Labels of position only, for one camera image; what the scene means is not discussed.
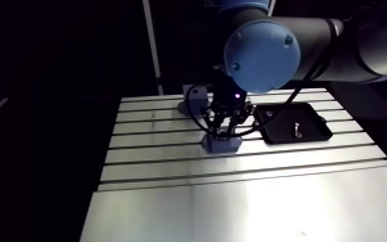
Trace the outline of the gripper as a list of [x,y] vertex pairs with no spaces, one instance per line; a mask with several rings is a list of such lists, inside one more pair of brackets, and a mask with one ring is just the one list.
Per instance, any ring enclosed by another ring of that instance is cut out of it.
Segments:
[[229,120],[228,135],[234,135],[236,126],[243,124],[254,111],[254,105],[246,105],[247,91],[221,70],[213,70],[213,99],[210,110],[213,112],[213,120],[209,130],[214,136],[225,135],[222,123],[226,118],[226,112],[234,112]]

